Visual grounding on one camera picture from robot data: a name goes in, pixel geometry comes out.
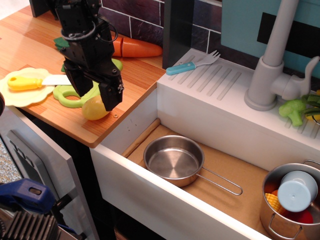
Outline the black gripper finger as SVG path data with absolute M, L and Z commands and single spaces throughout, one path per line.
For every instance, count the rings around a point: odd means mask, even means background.
M 80 97 L 84 96 L 93 88 L 93 82 L 85 76 L 77 64 L 66 59 L 63 62 L 63 66 L 71 85 Z
M 101 82 L 98 87 L 107 112 L 112 111 L 123 101 L 124 84 L 122 81 Z

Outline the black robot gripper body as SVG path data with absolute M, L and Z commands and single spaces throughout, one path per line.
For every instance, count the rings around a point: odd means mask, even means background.
M 101 2 L 56 0 L 54 6 L 61 35 L 68 43 L 61 50 L 65 59 L 77 64 L 91 81 L 116 81 L 121 74 L 112 62 L 115 48 L 109 22 L 99 14 Z

